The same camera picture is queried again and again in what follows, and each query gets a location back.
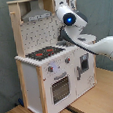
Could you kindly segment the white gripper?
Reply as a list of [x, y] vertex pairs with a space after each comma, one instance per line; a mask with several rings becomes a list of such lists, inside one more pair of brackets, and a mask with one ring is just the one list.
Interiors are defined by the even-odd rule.
[[58, 10], [59, 8], [67, 8], [68, 3], [66, 3], [66, 0], [54, 0], [55, 4], [55, 10]]

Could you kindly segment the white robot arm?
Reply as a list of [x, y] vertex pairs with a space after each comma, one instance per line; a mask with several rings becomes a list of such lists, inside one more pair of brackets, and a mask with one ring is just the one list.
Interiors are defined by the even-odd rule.
[[96, 37], [91, 34], [82, 34], [82, 30], [88, 23], [84, 14], [72, 10], [66, 0], [54, 0], [54, 2], [55, 13], [65, 30], [61, 38], [91, 54], [104, 55], [113, 60], [113, 36], [93, 42]]

